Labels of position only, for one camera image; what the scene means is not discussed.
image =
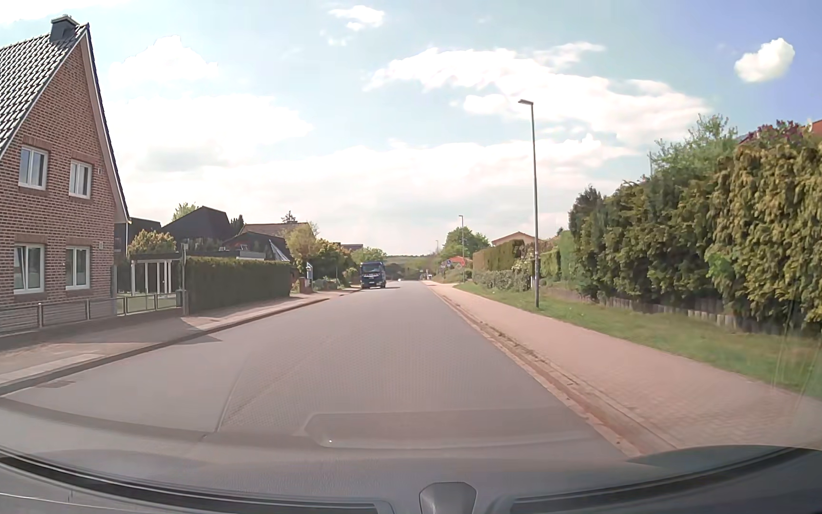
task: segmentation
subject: metal fence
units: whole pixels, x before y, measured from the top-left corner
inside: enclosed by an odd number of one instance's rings
[[[183,293],[129,295],[94,300],[71,300],[57,304],[0,307],[0,336],[144,311],[177,308],[183,305]]]

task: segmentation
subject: streetlight pole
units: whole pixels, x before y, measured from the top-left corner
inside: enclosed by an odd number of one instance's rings
[[[519,103],[528,105],[531,110],[531,169],[534,174],[534,306],[538,307],[539,296],[538,286],[541,270],[538,263],[538,155],[534,143],[534,102],[528,99],[520,99]]]
[[[465,215],[460,214],[459,217],[462,218],[462,281],[465,282],[468,278],[465,276]]]

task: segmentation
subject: sidewalk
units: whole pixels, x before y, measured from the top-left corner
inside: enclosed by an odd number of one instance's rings
[[[351,292],[291,294],[288,298],[225,307],[196,316],[55,336],[40,344],[1,351],[0,395]]]
[[[492,338],[505,339],[532,373],[638,453],[731,444],[822,449],[821,401],[452,286],[428,286],[470,321],[485,324]]]

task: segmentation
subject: blue truck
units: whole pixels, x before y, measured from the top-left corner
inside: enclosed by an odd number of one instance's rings
[[[385,264],[380,261],[360,264],[360,288],[385,287]]]

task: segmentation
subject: asphalt road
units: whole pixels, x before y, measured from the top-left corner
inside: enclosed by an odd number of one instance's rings
[[[168,477],[166,468],[186,472],[224,462],[222,454],[229,464],[252,465],[259,457],[251,452],[262,448],[261,462],[279,465],[260,488],[280,492],[288,483],[273,482],[288,474],[305,480],[299,465],[309,461],[365,460],[367,475],[356,481],[375,485],[387,474],[382,459],[396,455],[420,457],[421,473],[434,468],[423,457],[450,455],[556,464],[623,459],[417,282],[334,298],[9,394],[0,399],[0,444],[66,451],[67,461],[78,458],[69,450],[88,449],[75,464],[186,482],[206,474]],[[397,466],[411,475],[415,465]],[[455,466],[478,469],[469,461]],[[317,483],[322,493],[340,491],[337,479]]]

